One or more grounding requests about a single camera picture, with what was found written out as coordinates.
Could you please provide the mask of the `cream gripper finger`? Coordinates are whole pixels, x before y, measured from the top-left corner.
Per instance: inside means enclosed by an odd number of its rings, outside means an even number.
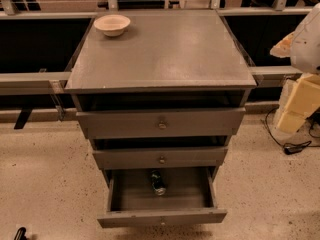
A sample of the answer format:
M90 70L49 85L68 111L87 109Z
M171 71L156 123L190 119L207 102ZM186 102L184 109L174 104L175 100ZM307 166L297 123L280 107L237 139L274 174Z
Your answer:
M319 108L319 75L305 73L297 80L288 79L279 100L276 128L283 133L294 134Z

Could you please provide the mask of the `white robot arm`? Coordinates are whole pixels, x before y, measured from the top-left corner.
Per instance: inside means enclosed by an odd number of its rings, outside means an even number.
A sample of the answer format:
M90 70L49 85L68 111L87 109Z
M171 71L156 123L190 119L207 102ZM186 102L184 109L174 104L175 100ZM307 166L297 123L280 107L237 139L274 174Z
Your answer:
M294 134L320 108L320 3L270 54L289 58L291 66L302 72L297 80L285 83L274 119L276 131Z

